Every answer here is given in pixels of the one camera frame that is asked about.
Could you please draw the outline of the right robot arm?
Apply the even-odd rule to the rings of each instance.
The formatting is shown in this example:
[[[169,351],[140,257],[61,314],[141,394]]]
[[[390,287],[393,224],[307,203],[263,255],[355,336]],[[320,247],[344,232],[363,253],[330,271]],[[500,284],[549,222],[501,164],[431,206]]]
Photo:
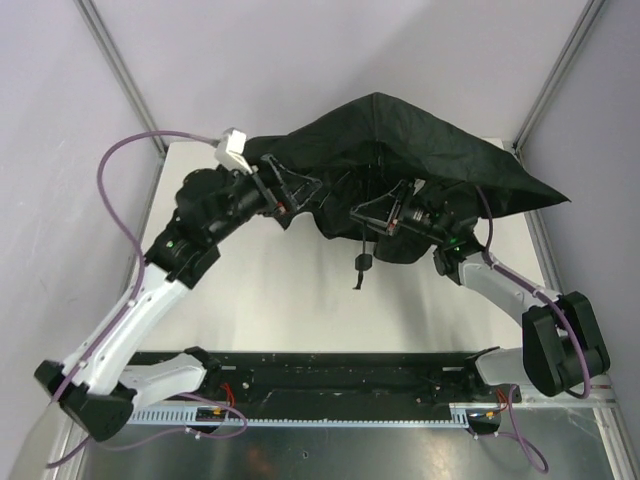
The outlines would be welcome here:
[[[388,238],[412,232],[433,247],[437,272],[483,296],[521,329],[517,348],[491,348],[470,362],[486,385],[529,383],[541,394],[586,399],[592,378],[610,367],[593,307],[579,293],[562,294],[538,285],[505,265],[480,242],[474,229],[490,219],[480,188],[422,200],[413,185],[399,182],[384,195],[350,211],[351,217]]]

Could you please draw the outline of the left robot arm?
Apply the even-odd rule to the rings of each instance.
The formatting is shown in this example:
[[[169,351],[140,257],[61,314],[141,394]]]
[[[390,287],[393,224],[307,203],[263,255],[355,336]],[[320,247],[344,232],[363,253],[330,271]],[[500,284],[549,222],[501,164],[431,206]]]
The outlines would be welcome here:
[[[223,240],[256,215],[285,223],[321,187],[320,180],[287,169],[271,155],[246,172],[223,165],[191,172],[130,293],[63,362],[43,361],[34,373],[38,383],[97,442],[114,437],[137,411],[199,390],[219,368],[200,347],[154,365],[129,362],[219,259]]]

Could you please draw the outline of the black folding umbrella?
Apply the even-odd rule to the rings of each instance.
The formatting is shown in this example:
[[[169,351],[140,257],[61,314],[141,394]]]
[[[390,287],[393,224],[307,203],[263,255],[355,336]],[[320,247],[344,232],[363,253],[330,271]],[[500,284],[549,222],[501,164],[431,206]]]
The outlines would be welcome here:
[[[350,210],[414,183],[422,200],[480,188],[491,218],[566,202],[564,194],[526,172],[509,152],[399,98],[372,93],[286,135],[250,139],[252,164],[273,155],[289,170],[317,178],[321,189],[303,207],[327,239],[371,242],[376,259],[411,264],[433,247],[412,232],[384,237],[354,221]]]

